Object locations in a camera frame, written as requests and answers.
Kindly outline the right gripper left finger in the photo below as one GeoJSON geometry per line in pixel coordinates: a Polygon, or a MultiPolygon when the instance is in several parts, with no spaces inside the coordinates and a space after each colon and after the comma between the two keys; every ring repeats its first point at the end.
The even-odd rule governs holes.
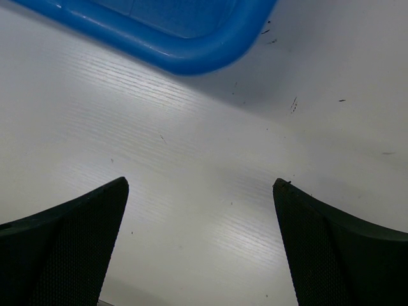
{"type": "Polygon", "coordinates": [[[1,225],[1,305],[97,305],[129,194],[119,177],[1,225]]]}

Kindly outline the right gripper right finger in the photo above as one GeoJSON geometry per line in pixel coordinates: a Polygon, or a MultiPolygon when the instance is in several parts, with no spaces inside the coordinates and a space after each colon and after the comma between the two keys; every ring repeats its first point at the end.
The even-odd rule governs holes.
{"type": "Polygon", "coordinates": [[[273,200],[299,305],[407,305],[407,234],[277,179],[273,200]]]}

